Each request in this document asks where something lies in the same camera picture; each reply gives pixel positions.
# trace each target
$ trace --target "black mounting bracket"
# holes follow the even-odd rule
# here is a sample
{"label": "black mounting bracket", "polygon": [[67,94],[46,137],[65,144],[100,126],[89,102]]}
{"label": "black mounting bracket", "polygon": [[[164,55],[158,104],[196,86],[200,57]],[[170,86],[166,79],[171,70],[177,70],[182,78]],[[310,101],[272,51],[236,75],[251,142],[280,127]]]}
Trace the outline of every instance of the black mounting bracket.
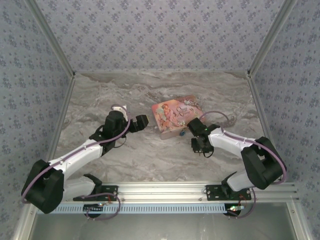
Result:
{"label": "black mounting bracket", "polygon": [[[99,192],[95,192],[92,194],[102,194],[102,193],[109,193],[109,194],[114,194],[114,195],[118,195],[118,190],[119,187],[117,185],[102,185],[100,186],[100,191]],[[95,196],[95,197],[88,197],[88,198],[82,198],[80,196],[75,197],[73,199],[73,201],[75,202],[107,202],[107,201],[111,201],[111,202],[115,202],[117,201],[117,199],[113,196],[110,195],[102,195],[102,196]]]}
{"label": "black mounting bracket", "polygon": [[205,186],[206,199],[208,201],[243,201],[241,197],[245,197],[246,200],[251,200],[251,192],[249,188],[244,188],[240,191],[234,192],[231,197],[223,192],[222,185],[206,185]]}

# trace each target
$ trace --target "book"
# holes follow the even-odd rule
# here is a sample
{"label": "book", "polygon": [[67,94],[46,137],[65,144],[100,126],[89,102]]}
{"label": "book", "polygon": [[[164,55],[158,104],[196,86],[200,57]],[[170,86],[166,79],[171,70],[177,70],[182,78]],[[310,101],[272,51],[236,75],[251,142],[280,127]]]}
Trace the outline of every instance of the book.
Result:
{"label": "book", "polygon": [[152,106],[152,112],[162,140],[183,134],[187,130],[187,124],[203,114],[194,95],[157,103]]}

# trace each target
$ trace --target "marble surface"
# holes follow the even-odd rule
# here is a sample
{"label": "marble surface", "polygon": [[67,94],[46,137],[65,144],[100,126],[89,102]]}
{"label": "marble surface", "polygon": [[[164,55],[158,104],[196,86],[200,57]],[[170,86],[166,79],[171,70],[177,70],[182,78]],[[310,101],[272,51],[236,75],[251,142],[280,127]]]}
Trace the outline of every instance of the marble surface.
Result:
{"label": "marble surface", "polygon": [[[148,127],[128,133],[122,147],[87,164],[71,178],[91,173],[103,182],[221,181],[242,170],[242,160],[225,150],[216,148],[210,158],[193,153],[191,133],[160,139],[151,106],[190,94],[197,97],[204,112],[228,115],[228,131],[252,138],[263,135],[244,72],[83,73],[75,76],[55,157],[81,145],[104,124],[112,104],[127,104],[131,116],[148,115]],[[206,122],[226,124],[218,114],[210,114]]]}

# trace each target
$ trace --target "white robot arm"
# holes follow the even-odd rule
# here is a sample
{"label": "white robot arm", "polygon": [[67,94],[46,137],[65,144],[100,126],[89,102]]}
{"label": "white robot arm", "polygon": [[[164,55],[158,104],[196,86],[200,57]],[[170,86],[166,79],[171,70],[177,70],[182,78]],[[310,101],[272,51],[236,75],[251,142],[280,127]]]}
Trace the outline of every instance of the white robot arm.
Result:
{"label": "white robot arm", "polygon": [[215,148],[221,148],[243,160],[245,170],[234,172],[221,182],[221,189],[229,199],[243,189],[264,190],[286,172],[285,164],[266,137],[242,137],[215,124],[207,127],[199,118],[190,121],[187,127],[196,137],[191,140],[195,153],[213,153]]}
{"label": "white robot arm", "polygon": [[72,180],[68,178],[114,148],[118,138],[126,137],[128,132],[141,131],[148,123],[146,115],[139,115],[136,121],[133,121],[127,116],[126,106],[114,106],[106,117],[105,124],[84,144],[49,162],[38,160],[27,177],[21,192],[22,197],[47,214],[61,201],[92,193],[99,194],[102,183],[91,174]]}

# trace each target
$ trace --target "wall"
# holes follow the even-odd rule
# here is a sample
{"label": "wall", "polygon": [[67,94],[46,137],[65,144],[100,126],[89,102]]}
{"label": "wall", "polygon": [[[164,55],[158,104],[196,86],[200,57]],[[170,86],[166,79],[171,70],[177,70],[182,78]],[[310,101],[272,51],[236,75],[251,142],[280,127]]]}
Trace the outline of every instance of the wall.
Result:
{"label": "wall", "polygon": [[272,136],[320,239],[320,2],[301,0],[254,77]]}
{"label": "wall", "polygon": [[8,240],[27,174],[46,157],[69,78],[22,0],[1,0],[0,36],[0,239]]}
{"label": "wall", "polygon": [[283,0],[38,0],[75,71],[249,68]]}

